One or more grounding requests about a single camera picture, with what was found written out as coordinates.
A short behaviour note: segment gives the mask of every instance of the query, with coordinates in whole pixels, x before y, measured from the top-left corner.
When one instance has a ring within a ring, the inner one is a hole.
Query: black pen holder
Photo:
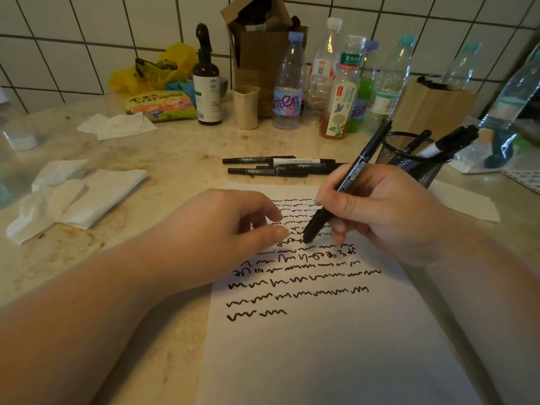
[[[405,148],[407,148],[409,143],[417,136],[418,135],[415,133],[390,132],[382,142],[382,149],[381,152],[379,152],[375,163],[397,166],[398,168],[405,170],[427,189],[443,165],[450,162],[452,158],[444,159],[442,161],[433,161],[429,158],[414,155],[432,144],[434,142],[433,139],[426,139],[412,152],[412,154],[405,153]]]

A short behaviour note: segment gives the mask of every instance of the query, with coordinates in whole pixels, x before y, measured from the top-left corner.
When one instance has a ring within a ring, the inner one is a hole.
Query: cardboard box
[[[392,131],[431,131],[437,140],[461,126],[472,111],[477,94],[431,89],[418,82],[407,85],[393,117]]]
[[[266,14],[266,31],[247,31],[235,20],[252,1],[235,0],[221,10],[221,15],[227,24],[229,43],[234,52],[235,85],[260,87],[259,116],[270,117],[274,106],[275,82],[289,45],[287,29],[293,22],[283,0],[272,0],[272,9]],[[304,33],[302,46],[305,50],[308,28],[299,27],[296,31]]]

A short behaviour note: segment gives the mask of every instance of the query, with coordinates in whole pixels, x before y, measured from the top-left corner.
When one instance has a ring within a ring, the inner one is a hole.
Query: plastic bottle
[[[371,98],[373,84],[375,82],[375,74],[377,74],[376,52],[378,47],[378,41],[366,41],[366,50],[362,57],[363,69],[362,74],[360,75],[360,88],[358,88],[356,102],[354,102],[353,111],[350,115],[349,128],[347,129],[348,133],[357,132],[366,115],[369,98]]]
[[[405,82],[409,77],[413,46],[416,35],[401,37],[396,49],[390,54],[375,78],[362,129],[374,133],[382,122],[392,117]]]
[[[358,88],[366,37],[349,35],[332,80],[329,99],[321,117],[319,133],[327,139],[343,139],[349,126]]]
[[[306,77],[303,33],[289,33],[289,48],[281,64],[274,89],[272,125],[278,129],[297,129],[301,125],[300,106]]]
[[[221,123],[221,93],[219,68],[212,63],[212,45],[208,27],[197,26],[197,38],[200,42],[199,62],[193,67],[193,88],[197,103],[197,118],[202,125]]]
[[[312,60],[307,93],[304,98],[304,121],[308,125],[318,123],[330,93],[330,82],[339,59],[339,31],[343,20],[328,18],[326,36]]]
[[[455,91],[465,91],[473,77],[475,54],[480,50],[481,43],[465,44],[460,53],[452,61],[447,71],[442,75],[441,82]]]
[[[540,87],[540,49],[507,82],[497,100],[484,116],[479,128],[494,131],[491,141],[492,155],[485,161],[485,168],[495,169],[506,165],[514,154],[512,142],[517,134],[508,127]]]

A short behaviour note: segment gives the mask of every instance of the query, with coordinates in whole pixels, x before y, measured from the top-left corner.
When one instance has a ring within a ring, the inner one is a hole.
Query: marble countertop
[[[148,178],[89,230],[56,224],[21,246],[1,236],[0,305],[151,227],[207,188],[224,187],[228,182],[319,185],[325,178],[228,175],[222,158],[281,154],[352,161],[368,139],[356,133],[343,141],[330,141],[305,127],[274,129],[266,119],[260,120],[258,129],[241,130],[235,125],[230,97],[223,104],[224,122],[219,126],[204,127],[196,120],[163,122],[153,132],[105,141],[76,130],[96,113],[114,116],[123,112],[124,98],[108,95],[8,123],[7,129],[30,131],[40,141],[37,148],[26,152],[14,152],[5,141],[0,142],[0,181],[19,195],[29,192],[31,181],[47,162],[58,159],[88,158],[85,168],[145,169]],[[501,214],[499,224],[465,218],[540,267],[540,198],[536,193],[501,173],[462,175],[444,166],[437,178],[491,197]],[[0,211],[2,231],[17,215],[16,203]],[[495,394],[489,380],[436,288],[424,274],[406,271],[449,336],[471,379],[491,402]],[[210,290],[206,286],[184,292],[155,307],[140,324],[93,403],[195,404]]]

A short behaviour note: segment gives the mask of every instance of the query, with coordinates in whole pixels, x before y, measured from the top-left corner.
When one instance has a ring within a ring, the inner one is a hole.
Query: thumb
[[[377,219],[379,205],[368,197],[358,197],[329,190],[319,193],[316,200],[329,212],[342,219],[366,224],[370,224]]]
[[[237,252],[242,257],[242,261],[247,260],[260,251],[279,243],[287,236],[289,236],[289,231],[283,226],[261,226],[237,235]]]

